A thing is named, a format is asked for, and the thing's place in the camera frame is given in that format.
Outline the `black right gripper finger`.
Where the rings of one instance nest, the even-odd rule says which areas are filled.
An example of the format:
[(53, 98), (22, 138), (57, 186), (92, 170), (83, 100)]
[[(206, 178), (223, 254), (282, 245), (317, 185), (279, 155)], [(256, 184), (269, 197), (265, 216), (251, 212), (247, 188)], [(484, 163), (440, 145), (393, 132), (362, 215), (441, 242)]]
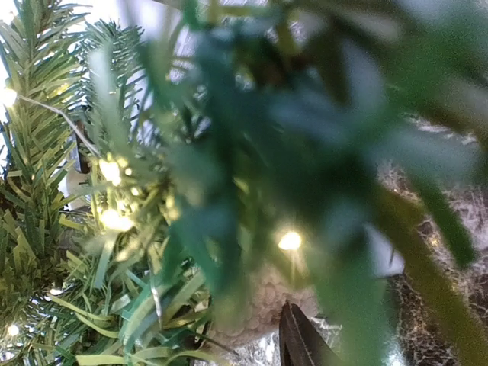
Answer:
[(281, 308), (278, 324), (281, 365), (339, 365), (339, 357), (295, 303)]

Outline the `small green christmas tree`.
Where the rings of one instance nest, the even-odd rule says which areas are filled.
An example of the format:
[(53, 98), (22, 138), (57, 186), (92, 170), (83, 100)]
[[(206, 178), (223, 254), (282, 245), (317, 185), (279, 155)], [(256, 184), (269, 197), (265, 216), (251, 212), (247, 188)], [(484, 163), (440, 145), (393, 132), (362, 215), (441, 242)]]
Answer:
[(485, 1), (14, 6), (3, 365), (225, 364), (286, 302), (339, 365), (487, 363)]

